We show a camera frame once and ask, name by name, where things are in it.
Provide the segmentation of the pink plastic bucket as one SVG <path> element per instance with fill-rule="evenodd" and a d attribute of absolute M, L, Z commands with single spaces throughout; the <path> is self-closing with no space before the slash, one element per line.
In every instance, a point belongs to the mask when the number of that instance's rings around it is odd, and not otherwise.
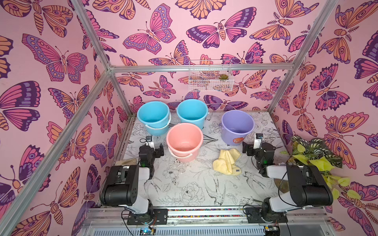
<path fill-rule="evenodd" d="M 190 123 L 173 126 L 166 136 L 169 153 L 181 162 L 191 162 L 196 159 L 203 139 L 202 130 Z"/>

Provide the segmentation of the yellow microfiber cloth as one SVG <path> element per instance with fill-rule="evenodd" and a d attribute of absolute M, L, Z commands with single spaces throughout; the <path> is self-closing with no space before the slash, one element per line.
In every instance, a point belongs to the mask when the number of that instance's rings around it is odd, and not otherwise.
<path fill-rule="evenodd" d="M 235 148 L 220 150 L 218 159 L 213 162 L 213 170 L 228 176 L 240 175 L 242 171 L 235 164 L 240 156 L 241 153 Z"/>

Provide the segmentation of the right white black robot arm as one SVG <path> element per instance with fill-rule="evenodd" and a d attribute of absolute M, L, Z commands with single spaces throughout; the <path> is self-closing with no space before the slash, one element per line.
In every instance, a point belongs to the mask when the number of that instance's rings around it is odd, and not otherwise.
<path fill-rule="evenodd" d="M 242 152 L 252 158 L 259 174 L 280 181 L 276 197 L 265 198 L 261 206 L 243 206 L 248 222 L 287 223 L 285 214 L 289 211 L 333 204 L 331 190 L 316 166 L 275 165 L 275 146 L 266 142 L 242 145 Z M 288 192 L 282 194 L 280 186 L 284 181 L 288 183 Z"/>

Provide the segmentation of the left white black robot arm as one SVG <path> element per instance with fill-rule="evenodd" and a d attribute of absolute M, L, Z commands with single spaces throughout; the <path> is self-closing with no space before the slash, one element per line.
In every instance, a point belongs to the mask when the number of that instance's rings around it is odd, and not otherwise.
<path fill-rule="evenodd" d="M 144 144 L 139 148 L 136 165 L 111 167 L 100 194 L 101 204 L 128 210 L 128 225 L 166 224 L 167 209 L 155 209 L 138 190 L 140 184 L 152 179 L 155 159 L 162 156 L 162 144 L 158 148 Z"/>

